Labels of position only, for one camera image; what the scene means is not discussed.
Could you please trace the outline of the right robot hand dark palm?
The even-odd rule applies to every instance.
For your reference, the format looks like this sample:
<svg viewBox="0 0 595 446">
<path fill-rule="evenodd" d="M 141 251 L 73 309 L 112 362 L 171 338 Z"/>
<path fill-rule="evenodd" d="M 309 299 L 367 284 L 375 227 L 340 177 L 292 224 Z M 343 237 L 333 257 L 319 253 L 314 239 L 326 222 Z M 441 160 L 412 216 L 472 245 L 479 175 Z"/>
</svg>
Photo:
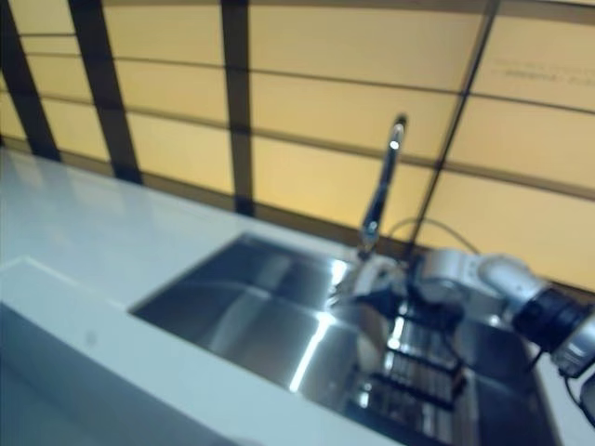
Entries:
<svg viewBox="0 0 595 446">
<path fill-rule="evenodd" d="M 409 264 L 383 256 L 357 262 L 335 286 L 327 306 L 362 304 L 384 318 L 395 319 L 408 298 Z"/>
</svg>

